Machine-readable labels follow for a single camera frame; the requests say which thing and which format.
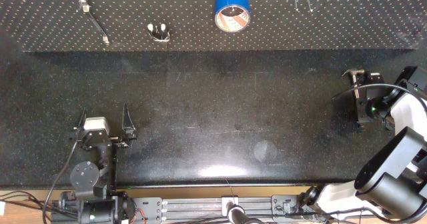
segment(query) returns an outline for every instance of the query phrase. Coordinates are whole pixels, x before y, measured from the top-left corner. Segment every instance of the roll of blue tape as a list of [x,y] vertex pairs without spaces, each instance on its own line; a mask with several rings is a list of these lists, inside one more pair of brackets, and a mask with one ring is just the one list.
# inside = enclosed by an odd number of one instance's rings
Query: roll of blue tape
[[222,31],[241,31],[249,25],[250,19],[249,0],[215,1],[215,23]]

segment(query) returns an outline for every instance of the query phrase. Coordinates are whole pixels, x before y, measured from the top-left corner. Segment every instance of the black pegboard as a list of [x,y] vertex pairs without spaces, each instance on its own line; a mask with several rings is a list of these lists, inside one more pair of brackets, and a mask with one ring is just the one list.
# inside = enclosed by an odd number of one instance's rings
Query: black pegboard
[[[427,0],[250,0],[251,23],[225,33],[215,0],[90,0],[111,39],[77,0],[0,0],[0,29],[23,51],[213,51],[418,48],[427,37]],[[171,41],[154,43],[148,23],[167,23]]]

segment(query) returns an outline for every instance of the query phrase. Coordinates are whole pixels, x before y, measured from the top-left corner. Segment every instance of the black tabletop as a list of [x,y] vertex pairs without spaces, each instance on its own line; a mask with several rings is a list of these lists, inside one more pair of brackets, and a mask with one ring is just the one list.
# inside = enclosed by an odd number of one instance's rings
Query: black tabletop
[[[1,188],[47,188],[81,111],[121,131],[127,103],[139,139],[118,151],[120,187],[349,181],[391,138],[356,131],[352,67],[393,83],[423,50],[2,53]],[[78,149],[58,187],[89,153]]]

